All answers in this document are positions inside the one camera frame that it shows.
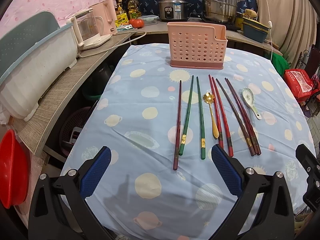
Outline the red chopstick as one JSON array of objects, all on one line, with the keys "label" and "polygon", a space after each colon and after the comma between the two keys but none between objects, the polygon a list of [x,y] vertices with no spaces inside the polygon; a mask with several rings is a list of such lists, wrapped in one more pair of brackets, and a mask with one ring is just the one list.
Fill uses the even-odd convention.
[{"label": "red chopstick", "polygon": [[212,81],[211,75],[209,74],[208,77],[209,77],[210,87],[211,87],[212,95],[213,95],[213,104],[214,104],[214,108],[215,108],[216,125],[217,125],[217,130],[219,132],[218,143],[223,148],[223,135],[222,135],[222,129],[221,129],[219,109],[218,109],[216,95],[215,95],[215,88],[214,88],[214,85],[213,85],[213,81]]},{"label": "red chopstick", "polygon": [[230,134],[230,131],[229,131],[229,126],[228,126],[228,121],[227,121],[227,118],[226,118],[225,109],[224,109],[224,106],[223,106],[223,103],[222,103],[222,100],[221,100],[221,96],[220,96],[218,87],[216,85],[216,81],[215,81],[215,79],[213,77],[212,77],[212,82],[213,82],[213,85],[214,85],[214,88],[215,88],[215,91],[216,91],[216,94],[217,94],[217,99],[218,99],[219,106],[220,106],[220,111],[221,111],[221,114],[222,114],[223,125],[224,125],[224,128],[225,128],[225,134],[226,134],[226,140],[227,140],[227,146],[228,146],[228,154],[229,154],[230,157],[233,157],[234,156],[233,145],[232,145],[231,134]]}]

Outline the green chopstick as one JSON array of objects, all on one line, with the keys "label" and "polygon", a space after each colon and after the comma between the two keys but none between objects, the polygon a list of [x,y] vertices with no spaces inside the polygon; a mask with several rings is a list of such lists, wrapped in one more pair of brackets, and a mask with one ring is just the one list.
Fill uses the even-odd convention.
[{"label": "green chopstick", "polygon": [[197,84],[197,93],[198,93],[198,101],[199,101],[199,117],[200,117],[200,140],[201,140],[200,158],[204,160],[206,158],[206,139],[205,139],[205,127],[204,127],[201,89],[200,89],[200,82],[199,82],[198,76],[196,77],[196,84]]},{"label": "green chopstick", "polygon": [[178,154],[180,156],[183,155],[184,147],[185,147],[185,143],[186,143],[186,139],[187,139],[189,117],[190,117],[190,109],[191,109],[191,105],[192,105],[191,102],[192,102],[192,97],[193,97],[193,85],[194,85],[194,76],[191,77],[191,84],[190,84],[190,89],[189,89],[187,109],[186,109],[186,113],[185,113],[183,133],[182,133],[180,148],[179,148],[179,152],[178,152]]}]

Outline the dark maroon chopstick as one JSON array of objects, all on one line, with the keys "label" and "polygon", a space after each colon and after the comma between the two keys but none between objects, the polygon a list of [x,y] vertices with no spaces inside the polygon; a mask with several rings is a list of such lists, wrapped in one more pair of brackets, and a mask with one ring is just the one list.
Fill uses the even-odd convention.
[{"label": "dark maroon chopstick", "polygon": [[180,149],[180,132],[181,132],[181,96],[182,96],[182,81],[179,82],[179,94],[178,94],[178,109],[177,109],[177,122],[176,122],[176,139],[175,139],[175,151],[174,161],[172,169],[176,171],[178,169],[178,153]]}]

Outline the gold flower spoon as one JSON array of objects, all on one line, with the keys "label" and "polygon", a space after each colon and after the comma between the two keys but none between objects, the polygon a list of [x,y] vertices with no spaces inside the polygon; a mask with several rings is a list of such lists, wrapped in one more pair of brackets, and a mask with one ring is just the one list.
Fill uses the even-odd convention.
[{"label": "gold flower spoon", "polygon": [[215,139],[219,138],[219,131],[217,129],[217,125],[215,123],[215,119],[214,119],[214,114],[213,114],[213,108],[212,108],[212,104],[213,104],[213,95],[210,92],[207,92],[206,94],[203,95],[203,100],[205,103],[208,104],[209,106],[209,110],[210,110],[210,117],[212,120],[212,133],[213,133],[213,137]]}]

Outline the white ceramic spoon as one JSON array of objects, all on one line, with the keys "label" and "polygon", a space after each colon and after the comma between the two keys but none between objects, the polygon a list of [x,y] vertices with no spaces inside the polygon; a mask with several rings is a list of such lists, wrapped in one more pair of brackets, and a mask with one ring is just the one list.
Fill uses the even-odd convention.
[{"label": "white ceramic spoon", "polygon": [[243,97],[244,102],[246,103],[246,105],[254,113],[255,117],[258,120],[261,120],[262,117],[261,117],[260,113],[258,112],[257,108],[255,107],[255,104],[254,104],[254,94],[253,94],[252,90],[250,88],[248,88],[248,87],[243,88],[242,89],[242,97]]}]

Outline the dark brown chopstick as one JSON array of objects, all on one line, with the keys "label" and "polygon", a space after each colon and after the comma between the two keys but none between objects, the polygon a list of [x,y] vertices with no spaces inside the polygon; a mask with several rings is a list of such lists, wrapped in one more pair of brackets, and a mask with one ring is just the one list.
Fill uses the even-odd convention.
[{"label": "dark brown chopstick", "polygon": [[238,111],[236,110],[236,108],[235,108],[235,106],[234,106],[231,98],[230,98],[229,95],[227,94],[227,92],[226,92],[226,90],[224,89],[223,85],[221,85],[221,83],[220,83],[220,81],[219,81],[218,79],[215,79],[215,80],[217,81],[217,83],[218,83],[218,85],[220,86],[223,94],[225,95],[228,103],[230,104],[230,107],[231,107],[231,109],[232,109],[232,111],[233,111],[233,113],[234,113],[234,115],[235,115],[235,117],[236,117],[236,119],[237,119],[237,121],[238,121],[238,123],[239,123],[240,129],[241,129],[241,131],[242,131],[242,134],[243,134],[243,136],[244,136],[244,139],[245,139],[245,141],[246,141],[246,144],[247,144],[247,146],[248,146],[248,149],[249,149],[249,152],[250,152],[251,156],[252,156],[252,157],[255,156],[255,150],[254,150],[253,144],[252,144],[252,142],[251,142],[250,136],[249,136],[249,134],[248,134],[247,131],[246,131],[246,128],[245,128],[245,126],[244,126],[244,123],[242,122],[242,119],[241,119],[240,116],[239,116]]}]

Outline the dish drainer box with lid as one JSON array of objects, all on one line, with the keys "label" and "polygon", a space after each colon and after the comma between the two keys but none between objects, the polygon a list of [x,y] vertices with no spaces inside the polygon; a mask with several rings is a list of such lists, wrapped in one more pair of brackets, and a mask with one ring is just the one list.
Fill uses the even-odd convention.
[{"label": "dish drainer box with lid", "polygon": [[1,38],[1,124],[10,117],[28,121],[50,85],[76,64],[72,26],[59,26],[51,12],[43,11]]}]

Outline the stacked yellow blue basins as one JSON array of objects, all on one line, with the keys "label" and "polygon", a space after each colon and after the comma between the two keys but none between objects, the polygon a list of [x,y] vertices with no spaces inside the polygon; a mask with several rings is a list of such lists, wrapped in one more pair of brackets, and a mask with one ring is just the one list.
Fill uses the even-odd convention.
[{"label": "stacked yellow blue basins", "polygon": [[259,43],[264,43],[269,34],[269,27],[246,17],[243,18],[242,26],[244,36]]}]

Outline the black induction cooker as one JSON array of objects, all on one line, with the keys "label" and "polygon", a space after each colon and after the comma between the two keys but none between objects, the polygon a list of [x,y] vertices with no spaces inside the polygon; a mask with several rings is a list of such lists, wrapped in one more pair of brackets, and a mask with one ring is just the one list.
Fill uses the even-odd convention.
[{"label": "black induction cooker", "polygon": [[210,21],[206,18],[200,18],[200,17],[190,17],[190,18],[188,18],[188,22],[203,22],[203,23],[210,23],[210,24],[219,24],[219,25],[224,25],[227,30],[231,30],[231,31],[240,31],[241,30],[241,28],[236,27],[233,24]]}]

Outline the glass kettle white base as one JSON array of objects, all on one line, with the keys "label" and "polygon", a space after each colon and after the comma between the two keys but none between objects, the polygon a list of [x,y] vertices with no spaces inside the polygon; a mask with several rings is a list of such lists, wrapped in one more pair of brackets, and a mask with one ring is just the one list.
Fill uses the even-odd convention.
[{"label": "glass kettle white base", "polygon": [[73,14],[67,23],[72,24],[76,44],[81,51],[97,48],[112,37],[111,34],[103,35],[104,20],[93,14],[93,8]]}]

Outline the red tomato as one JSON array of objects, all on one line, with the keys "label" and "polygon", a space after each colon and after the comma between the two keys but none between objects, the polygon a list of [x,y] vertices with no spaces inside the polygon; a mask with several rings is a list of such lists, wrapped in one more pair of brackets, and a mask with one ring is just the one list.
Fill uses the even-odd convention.
[{"label": "red tomato", "polygon": [[140,29],[144,27],[144,21],[141,19],[131,19],[129,20],[129,24],[132,25],[133,28]]}]

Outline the yellow label bottle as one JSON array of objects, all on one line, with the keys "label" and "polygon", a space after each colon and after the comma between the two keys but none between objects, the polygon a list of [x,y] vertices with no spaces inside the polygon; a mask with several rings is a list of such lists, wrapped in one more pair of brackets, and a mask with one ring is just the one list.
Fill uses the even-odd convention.
[{"label": "yellow label bottle", "polygon": [[127,25],[129,23],[129,20],[127,18],[127,13],[122,7],[122,0],[118,0],[116,16],[117,16],[117,19],[115,21],[115,24],[117,28],[122,25]]}]

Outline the pink electric kettle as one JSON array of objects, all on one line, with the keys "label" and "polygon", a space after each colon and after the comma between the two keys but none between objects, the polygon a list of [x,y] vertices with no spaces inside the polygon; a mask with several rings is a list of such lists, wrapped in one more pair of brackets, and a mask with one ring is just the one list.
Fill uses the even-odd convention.
[{"label": "pink electric kettle", "polygon": [[104,0],[92,5],[91,8],[93,9],[100,35],[115,35],[117,33],[115,23],[117,16],[113,0]]}]

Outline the stainless steel steamer pot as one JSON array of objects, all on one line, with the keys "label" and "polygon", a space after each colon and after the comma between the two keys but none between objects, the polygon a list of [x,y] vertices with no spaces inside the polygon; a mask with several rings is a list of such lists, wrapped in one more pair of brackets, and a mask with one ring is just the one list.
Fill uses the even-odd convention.
[{"label": "stainless steel steamer pot", "polygon": [[203,0],[203,15],[213,22],[233,24],[240,1],[243,0]]}]

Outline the silver rice cooker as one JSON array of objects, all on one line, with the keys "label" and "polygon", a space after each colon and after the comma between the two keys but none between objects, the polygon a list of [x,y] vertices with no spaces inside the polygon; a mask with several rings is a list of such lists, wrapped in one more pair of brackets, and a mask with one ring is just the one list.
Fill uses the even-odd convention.
[{"label": "silver rice cooker", "polygon": [[159,0],[161,21],[186,21],[188,19],[187,0]]}]

